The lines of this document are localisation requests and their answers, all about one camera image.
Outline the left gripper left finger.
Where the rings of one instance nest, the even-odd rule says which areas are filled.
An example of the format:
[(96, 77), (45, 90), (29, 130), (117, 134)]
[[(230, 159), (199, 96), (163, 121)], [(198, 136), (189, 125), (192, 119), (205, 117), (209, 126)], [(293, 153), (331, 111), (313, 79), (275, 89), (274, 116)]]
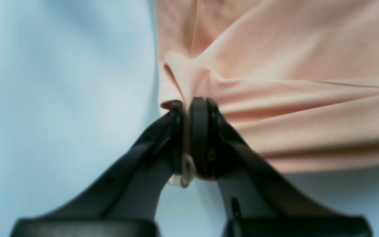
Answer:
[(160, 194), (182, 172), (183, 105), (152, 123), (84, 192), (34, 219), (20, 219), (12, 237), (158, 237)]

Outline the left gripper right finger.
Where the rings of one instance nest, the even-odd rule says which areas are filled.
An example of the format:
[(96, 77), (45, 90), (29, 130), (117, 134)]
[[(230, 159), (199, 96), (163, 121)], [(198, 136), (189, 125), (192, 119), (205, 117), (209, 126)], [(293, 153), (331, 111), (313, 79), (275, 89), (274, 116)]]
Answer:
[(214, 178), (227, 223), (224, 237), (371, 237), (365, 217), (346, 216), (304, 195), (254, 152), (211, 98), (191, 102), (191, 156)]

